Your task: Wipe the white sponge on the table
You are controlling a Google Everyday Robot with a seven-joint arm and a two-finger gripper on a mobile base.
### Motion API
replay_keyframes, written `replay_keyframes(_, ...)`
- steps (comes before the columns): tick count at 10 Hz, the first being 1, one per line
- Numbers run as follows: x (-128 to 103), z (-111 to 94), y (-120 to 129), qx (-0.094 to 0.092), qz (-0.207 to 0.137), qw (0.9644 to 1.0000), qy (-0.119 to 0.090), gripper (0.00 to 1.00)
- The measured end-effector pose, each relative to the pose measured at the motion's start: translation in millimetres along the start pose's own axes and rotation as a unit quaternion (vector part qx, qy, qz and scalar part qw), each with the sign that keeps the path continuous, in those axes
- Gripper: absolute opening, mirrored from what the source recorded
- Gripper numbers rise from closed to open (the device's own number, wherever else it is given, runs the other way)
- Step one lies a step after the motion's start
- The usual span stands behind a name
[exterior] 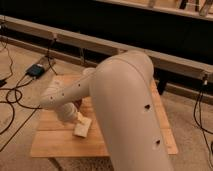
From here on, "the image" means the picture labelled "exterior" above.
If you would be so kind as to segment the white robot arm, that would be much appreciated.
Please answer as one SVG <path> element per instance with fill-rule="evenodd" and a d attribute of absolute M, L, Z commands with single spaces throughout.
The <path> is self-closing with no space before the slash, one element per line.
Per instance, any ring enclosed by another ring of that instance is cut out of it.
<path fill-rule="evenodd" d="M 115 171 L 174 171 L 153 104 L 153 74 L 148 55 L 127 51 L 68 85 L 50 83 L 40 104 L 61 110 L 89 97 Z"/>

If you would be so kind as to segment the white ribbed gripper body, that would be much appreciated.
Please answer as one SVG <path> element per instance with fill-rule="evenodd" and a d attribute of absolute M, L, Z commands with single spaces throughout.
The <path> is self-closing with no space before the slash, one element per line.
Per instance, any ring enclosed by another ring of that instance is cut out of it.
<path fill-rule="evenodd" d="M 77 119 L 77 108 L 73 103 L 67 103 L 55 110 L 57 117 L 62 122 L 74 122 Z"/>

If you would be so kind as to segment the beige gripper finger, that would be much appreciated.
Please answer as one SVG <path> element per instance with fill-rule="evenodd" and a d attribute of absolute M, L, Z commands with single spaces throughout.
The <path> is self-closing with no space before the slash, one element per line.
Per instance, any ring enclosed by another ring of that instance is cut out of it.
<path fill-rule="evenodd" d="M 85 117 L 80 112 L 77 113 L 77 120 L 81 124 L 85 124 L 86 123 Z"/>

